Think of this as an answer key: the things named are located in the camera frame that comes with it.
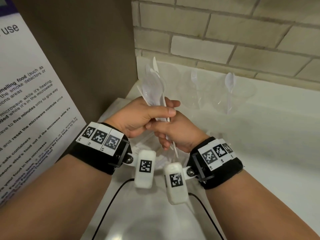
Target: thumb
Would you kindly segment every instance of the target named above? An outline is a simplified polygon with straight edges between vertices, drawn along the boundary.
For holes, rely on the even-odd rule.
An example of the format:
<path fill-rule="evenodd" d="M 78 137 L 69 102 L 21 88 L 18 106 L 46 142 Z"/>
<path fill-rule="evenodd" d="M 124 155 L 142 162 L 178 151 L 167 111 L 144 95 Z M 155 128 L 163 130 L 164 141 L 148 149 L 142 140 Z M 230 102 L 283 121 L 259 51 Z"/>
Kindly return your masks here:
<path fill-rule="evenodd" d="M 168 134 L 169 125 L 170 125 L 170 122 L 150 121 L 148 124 L 146 124 L 146 129 L 154 132 Z"/>
<path fill-rule="evenodd" d="M 176 115 L 176 110 L 164 106 L 149 106 L 146 110 L 149 119 L 168 118 Z"/>

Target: wire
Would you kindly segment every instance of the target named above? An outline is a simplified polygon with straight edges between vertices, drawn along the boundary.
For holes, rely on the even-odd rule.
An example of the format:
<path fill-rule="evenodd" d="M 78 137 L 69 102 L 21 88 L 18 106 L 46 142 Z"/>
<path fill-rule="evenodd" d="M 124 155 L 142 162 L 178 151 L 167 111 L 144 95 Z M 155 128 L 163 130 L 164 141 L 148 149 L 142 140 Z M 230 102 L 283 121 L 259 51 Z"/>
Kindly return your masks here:
<path fill-rule="evenodd" d="M 202 205 L 203 209 L 205 210 L 206 214 L 208 215 L 208 217 L 210 218 L 212 224 L 214 225 L 214 228 L 217 230 L 219 236 L 221 237 L 222 240 L 224 240 L 223 236 L 221 235 L 218 227 L 216 226 L 216 224 L 214 223 L 214 221 L 212 220 L 211 216 L 209 215 L 209 212 L 207 211 L 206 207 L 204 206 L 204 204 L 201 202 L 201 200 L 198 198 L 198 196 L 196 196 L 195 194 L 193 193 L 188 193 L 188 195 L 190 196 L 194 196 L 199 202 L 200 204 Z"/>
<path fill-rule="evenodd" d="M 96 234 L 98 233 L 98 230 L 99 230 L 99 228 L 100 228 L 100 226 L 101 226 L 101 224 L 102 224 L 102 222 L 103 222 L 103 219 L 104 219 L 104 217 L 106 216 L 107 211 L 109 210 L 109 208 L 110 208 L 113 200 L 115 199 L 115 197 L 117 196 L 117 194 L 119 193 L 119 191 L 121 190 L 121 188 L 122 188 L 127 182 L 130 182 L 130 181 L 134 181 L 134 178 L 131 178 L 131 179 L 128 179 L 127 181 L 125 181 L 125 182 L 118 188 L 117 192 L 114 194 L 114 196 L 113 196 L 112 200 L 110 201 L 108 207 L 106 208 L 106 211 L 104 212 L 103 217 L 101 218 L 101 220 L 100 220 L 100 222 L 99 222 L 99 225 L 98 225 L 98 227 L 97 227 L 97 229 L 96 229 L 96 231 L 95 231 L 95 233 L 94 233 L 94 235 L 93 235 L 93 237 L 92 237 L 91 240 L 94 240 L 94 238 L 96 237 Z"/>

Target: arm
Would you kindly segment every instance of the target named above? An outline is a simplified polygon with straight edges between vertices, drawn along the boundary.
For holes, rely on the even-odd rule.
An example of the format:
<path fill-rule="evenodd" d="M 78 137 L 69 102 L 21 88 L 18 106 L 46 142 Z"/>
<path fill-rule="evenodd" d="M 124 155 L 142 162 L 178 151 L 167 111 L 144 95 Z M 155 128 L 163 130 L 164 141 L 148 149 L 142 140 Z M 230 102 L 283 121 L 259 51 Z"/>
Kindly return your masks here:
<path fill-rule="evenodd" d="M 136 137 L 151 118 L 175 114 L 172 108 L 147 106 L 140 97 L 105 122 Z M 80 239 L 110 181 L 110 175 L 66 155 L 0 209 L 0 239 Z"/>
<path fill-rule="evenodd" d="M 146 128 L 155 131 L 165 150 L 171 144 L 166 135 L 187 153 L 208 138 L 180 112 L 170 122 L 150 122 Z M 320 240 L 305 222 L 245 170 L 206 190 L 206 195 L 228 240 Z"/>

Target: screw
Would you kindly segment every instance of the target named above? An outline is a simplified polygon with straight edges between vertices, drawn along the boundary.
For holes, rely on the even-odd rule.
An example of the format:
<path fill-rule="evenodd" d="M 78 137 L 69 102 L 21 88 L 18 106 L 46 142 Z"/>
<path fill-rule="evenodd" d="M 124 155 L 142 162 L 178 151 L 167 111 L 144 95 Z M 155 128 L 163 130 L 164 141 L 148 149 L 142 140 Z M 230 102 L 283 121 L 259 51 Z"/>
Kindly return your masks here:
<path fill-rule="evenodd" d="M 127 155 L 127 159 L 125 161 L 126 164 L 131 164 L 134 161 L 134 158 L 130 155 Z"/>
<path fill-rule="evenodd" d="M 192 168 L 188 168 L 187 171 L 186 171 L 186 174 L 189 176 L 189 177 L 193 177 L 195 175 L 195 172 Z"/>

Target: wrist strap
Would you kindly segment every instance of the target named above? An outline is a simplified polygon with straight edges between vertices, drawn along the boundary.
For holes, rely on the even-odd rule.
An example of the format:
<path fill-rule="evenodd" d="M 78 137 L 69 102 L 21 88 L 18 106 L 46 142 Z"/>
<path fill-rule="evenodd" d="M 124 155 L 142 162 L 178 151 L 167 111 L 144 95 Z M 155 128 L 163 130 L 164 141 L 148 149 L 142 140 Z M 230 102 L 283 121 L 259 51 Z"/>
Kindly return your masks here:
<path fill-rule="evenodd" d="M 91 122 L 75 142 L 69 154 L 110 175 L 122 165 L 126 154 L 132 153 L 125 134 L 106 123 Z"/>
<path fill-rule="evenodd" d="M 210 137 L 196 146 L 190 153 L 187 166 L 191 166 L 200 184 L 206 190 L 215 188 L 243 169 L 224 139 Z"/>

